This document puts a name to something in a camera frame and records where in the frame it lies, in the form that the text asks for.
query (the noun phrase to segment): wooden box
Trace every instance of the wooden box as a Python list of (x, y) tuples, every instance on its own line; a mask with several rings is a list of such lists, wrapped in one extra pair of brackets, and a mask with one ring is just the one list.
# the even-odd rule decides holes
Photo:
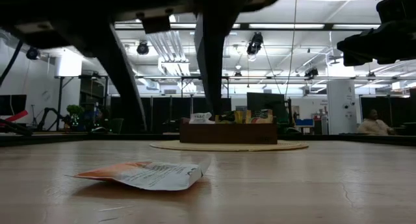
[(277, 144), (275, 124), (188, 124), (180, 126), (181, 143)]

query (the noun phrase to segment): chair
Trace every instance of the chair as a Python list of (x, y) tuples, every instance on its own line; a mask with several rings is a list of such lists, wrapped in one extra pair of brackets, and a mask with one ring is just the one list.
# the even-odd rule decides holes
[(110, 121), (110, 129), (111, 129), (111, 132), (113, 132), (115, 134), (121, 133), (122, 126), (123, 126), (123, 121), (124, 121), (124, 119), (122, 119), (122, 118), (112, 119)]

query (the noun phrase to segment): computer monitor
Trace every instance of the computer monitor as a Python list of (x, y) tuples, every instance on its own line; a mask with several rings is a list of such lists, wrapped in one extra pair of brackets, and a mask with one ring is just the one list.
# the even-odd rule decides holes
[(26, 95), (0, 95), (0, 116), (12, 116), (26, 109)]
[(247, 109), (252, 111), (269, 109), (273, 111), (278, 123), (289, 122), (283, 94), (247, 93)]

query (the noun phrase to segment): round wooden board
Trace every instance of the round wooden board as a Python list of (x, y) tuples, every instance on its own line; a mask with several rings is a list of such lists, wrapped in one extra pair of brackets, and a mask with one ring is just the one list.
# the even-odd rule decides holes
[(179, 140), (167, 140), (153, 142), (152, 147), (159, 149), (189, 150), (189, 151), (229, 151), (229, 152), (254, 152), (305, 149), (308, 144), (279, 140), (276, 145), (265, 144), (234, 144), (234, 143), (181, 143)]

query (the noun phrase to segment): wooden table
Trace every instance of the wooden table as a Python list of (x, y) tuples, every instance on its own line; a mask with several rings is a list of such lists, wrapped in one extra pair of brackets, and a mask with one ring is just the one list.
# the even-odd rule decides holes
[[(0, 223), (414, 223), (416, 149), (309, 142), (297, 151), (170, 151), (149, 142), (0, 148)], [(120, 162), (198, 162), (189, 190), (151, 192), (75, 179)]]

